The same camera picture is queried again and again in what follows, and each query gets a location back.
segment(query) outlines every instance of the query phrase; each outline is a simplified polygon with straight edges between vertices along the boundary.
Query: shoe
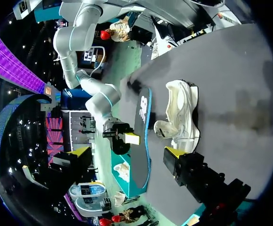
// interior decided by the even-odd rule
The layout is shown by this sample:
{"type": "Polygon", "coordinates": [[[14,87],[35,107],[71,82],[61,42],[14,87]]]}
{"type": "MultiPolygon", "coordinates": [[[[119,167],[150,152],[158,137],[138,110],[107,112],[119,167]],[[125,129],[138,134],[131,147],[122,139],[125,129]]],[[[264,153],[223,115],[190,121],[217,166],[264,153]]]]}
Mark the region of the shoe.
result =
{"type": "Polygon", "coordinates": [[[182,80],[168,82],[165,86],[169,90],[169,102],[165,111],[168,122],[155,122],[155,134],[162,139],[172,138],[173,148],[192,153],[200,136],[192,118],[198,104],[198,87],[182,80]]]}

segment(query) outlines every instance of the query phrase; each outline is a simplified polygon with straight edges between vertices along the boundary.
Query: white cloth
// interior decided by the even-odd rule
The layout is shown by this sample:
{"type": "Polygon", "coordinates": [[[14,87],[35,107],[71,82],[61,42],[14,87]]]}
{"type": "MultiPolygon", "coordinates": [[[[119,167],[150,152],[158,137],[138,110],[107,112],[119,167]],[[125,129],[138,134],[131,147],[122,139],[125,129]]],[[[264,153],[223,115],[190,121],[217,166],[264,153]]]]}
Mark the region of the white cloth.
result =
{"type": "Polygon", "coordinates": [[[111,24],[110,29],[114,31],[111,39],[118,42],[123,42],[123,38],[130,32],[129,25],[127,23],[124,23],[122,20],[111,24]]]}
{"type": "Polygon", "coordinates": [[[115,171],[118,172],[118,176],[126,181],[127,183],[130,182],[130,174],[129,174],[129,165],[128,163],[124,162],[121,164],[117,164],[116,166],[113,167],[115,171]]]}

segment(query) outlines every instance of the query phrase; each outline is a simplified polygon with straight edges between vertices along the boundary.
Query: white robotic arm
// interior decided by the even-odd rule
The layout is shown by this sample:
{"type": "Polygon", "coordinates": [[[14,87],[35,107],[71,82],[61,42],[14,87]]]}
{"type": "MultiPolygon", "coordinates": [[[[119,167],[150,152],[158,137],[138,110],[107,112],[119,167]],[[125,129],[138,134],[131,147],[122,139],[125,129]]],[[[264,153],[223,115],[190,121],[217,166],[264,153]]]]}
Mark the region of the white robotic arm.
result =
{"type": "Polygon", "coordinates": [[[84,70],[78,71],[76,51],[87,51],[91,48],[95,28],[102,13],[100,6],[81,4],[74,26],[58,29],[53,40],[67,86],[74,89],[81,85],[92,96],[85,105],[96,120],[99,130],[103,130],[102,126],[106,121],[119,121],[112,117],[111,108],[120,100],[121,93],[115,86],[91,78],[84,70]]]}
{"type": "Polygon", "coordinates": [[[102,9],[99,6],[82,4],[76,15],[75,26],[62,27],[54,36],[53,47],[60,57],[66,84],[70,89],[80,85],[76,77],[76,51],[87,51],[91,48],[101,14],[102,9]]]}
{"type": "MultiPolygon", "coordinates": [[[[70,11],[71,5],[65,5],[64,12],[70,11]]],[[[103,8],[114,8],[112,5],[93,5],[82,3],[75,12],[73,27],[63,27],[57,30],[53,46],[58,53],[63,68],[66,84],[70,89],[81,85],[82,89],[92,97],[85,103],[87,110],[96,121],[96,128],[100,130],[103,137],[110,140],[111,149],[116,154],[125,154],[130,149],[130,144],[125,142],[125,134],[133,132],[128,123],[121,122],[111,114],[112,107],[120,100],[120,91],[112,84],[102,83],[84,70],[77,70],[76,51],[87,51],[91,48],[97,23],[103,15],[103,8]]],[[[114,18],[119,12],[124,13],[119,7],[116,11],[111,10],[108,17],[114,18]]]]}

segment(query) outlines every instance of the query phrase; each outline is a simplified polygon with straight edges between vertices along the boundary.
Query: red object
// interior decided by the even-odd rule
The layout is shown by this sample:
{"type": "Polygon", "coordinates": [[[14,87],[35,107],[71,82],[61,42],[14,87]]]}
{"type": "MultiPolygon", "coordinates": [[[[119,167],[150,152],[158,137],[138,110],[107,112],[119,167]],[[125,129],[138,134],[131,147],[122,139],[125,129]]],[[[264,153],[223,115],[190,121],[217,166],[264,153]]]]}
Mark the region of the red object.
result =
{"type": "Polygon", "coordinates": [[[110,226],[113,222],[111,220],[108,220],[108,219],[101,219],[99,220],[99,225],[100,226],[110,226]]]}
{"type": "Polygon", "coordinates": [[[108,40],[110,39],[111,35],[106,32],[106,31],[101,31],[100,32],[100,38],[103,39],[103,40],[108,40]]]}
{"type": "Polygon", "coordinates": [[[114,222],[121,222],[121,216],[119,216],[119,215],[113,216],[113,217],[112,217],[112,220],[113,220],[114,222]]]}

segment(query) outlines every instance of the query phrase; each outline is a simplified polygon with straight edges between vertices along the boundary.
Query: gray tabletop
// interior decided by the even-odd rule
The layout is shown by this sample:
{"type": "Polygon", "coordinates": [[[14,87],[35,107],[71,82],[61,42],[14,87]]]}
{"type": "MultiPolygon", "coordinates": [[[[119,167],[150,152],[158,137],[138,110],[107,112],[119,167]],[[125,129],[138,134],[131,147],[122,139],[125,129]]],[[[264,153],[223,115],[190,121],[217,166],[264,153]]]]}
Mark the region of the gray tabletop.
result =
{"type": "MultiPolygon", "coordinates": [[[[152,112],[165,120],[165,84],[184,79],[199,87],[196,149],[225,182],[235,178],[251,186],[248,198],[263,192],[273,172],[273,55],[255,24],[238,25],[198,37],[173,49],[121,81],[120,119],[134,126],[137,96],[127,81],[152,89],[152,112]]],[[[146,199],[176,225],[200,206],[179,187],[163,164],[170,140],[148,135],[152,159],[146,199]]]]}

